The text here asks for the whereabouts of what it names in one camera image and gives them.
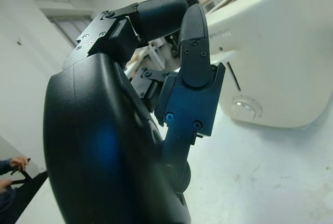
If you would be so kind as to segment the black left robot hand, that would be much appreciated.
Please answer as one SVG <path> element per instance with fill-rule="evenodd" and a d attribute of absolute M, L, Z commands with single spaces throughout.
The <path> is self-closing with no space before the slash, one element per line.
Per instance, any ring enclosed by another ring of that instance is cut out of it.
<path fill-rule="evenodd" d="M 134 51 L 180 33 L 178 72 L 124 73 Z M 225 67 L 206 16 L 186 0 L 104 11 L 47 85 L 43 141 L 66 223 L 190 223 L 189 149 L 210 136 Z"/>

